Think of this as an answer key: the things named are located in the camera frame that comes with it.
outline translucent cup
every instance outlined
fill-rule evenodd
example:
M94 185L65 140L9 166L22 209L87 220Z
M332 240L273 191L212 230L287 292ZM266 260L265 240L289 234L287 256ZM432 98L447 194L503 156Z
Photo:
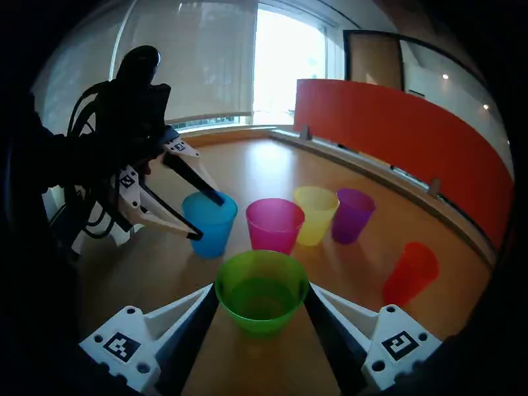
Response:
M339 208L332 223L332 238L340 244L351 244L367 225L376 203L365 193L351 188L340 189L337 197Z
M233 198L217 192L224 198L222 206L201 192L189 195L181 204L184 217L203 232L203 237L199 241L192 240L191 245L197 255L207 259L224 254L238 212Z
M434 253L420 242L410 242L383 286L386 304L404 306L418 296L440 273Z
M231 258L214 283L220 303L251 337L277 334L304 302L308 288L299 262L269 250Z
M268 198L248 206L246 219L253 250L275 250L290 254L304 223L304 213L286 199Z
M293 198L305 216L297 242L315 246L322 241L339 206L337 195L324 188L306 186L296 189Z

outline orange partition wall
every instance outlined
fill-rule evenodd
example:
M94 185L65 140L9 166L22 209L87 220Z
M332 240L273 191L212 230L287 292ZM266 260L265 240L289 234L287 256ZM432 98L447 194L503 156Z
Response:
M399 90L341 80L299 80L295 130L372 155L426 183L467 213L496 248L513 180L491 145L444 109Z

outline window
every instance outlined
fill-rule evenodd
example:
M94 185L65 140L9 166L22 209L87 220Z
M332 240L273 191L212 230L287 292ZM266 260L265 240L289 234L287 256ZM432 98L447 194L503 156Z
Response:
M327 76L326 28L279 11L260 5L257 14L253 124L293 124L297 80Z
M226 126L226 125L235 125L240 123L240 117L215 117L207 119L194 119L193 121L185 121L180 123L175 123L172 126L176 130L181 131L182 129L199 129L201 127L212 127L214 125Z

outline pink plastic cup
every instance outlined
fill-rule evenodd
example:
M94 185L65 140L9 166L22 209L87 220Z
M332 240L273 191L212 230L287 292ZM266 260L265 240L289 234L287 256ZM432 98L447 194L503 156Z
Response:
M337 192L339 208L332 224L332 238L340 244L355 242L372 213L376 209L374 200L361 191L343 188Z
M248 206L246 218L253 250L289 255L304 223L304 212L286 199L266 198Z

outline wooden floor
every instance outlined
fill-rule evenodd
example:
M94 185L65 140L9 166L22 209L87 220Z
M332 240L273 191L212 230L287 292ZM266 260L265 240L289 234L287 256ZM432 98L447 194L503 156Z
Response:
M87 241L79 265L84 336L126 305L149 312L213 282L222 262L251 249L246 207L265 197L291 199L301 185L333 191L351 187L377 204L356 243L340 246L326 235L317 247L295 247L292 255L312 282L378 311L383 306L382 285L403 246L423 242L436 254L440 276L403 308L441 339L464 326L489 273L478 255L440 221L364 176L276 141L240 141L200 150L209 174L239 207L224 257L201 259L188 240L150 228L119 247L111 239ZM178 210L193 192L159 163L152 164L147 184ZM339 388L304 307L278 337L267 341L247 339L219 308L183 393L338 395Z

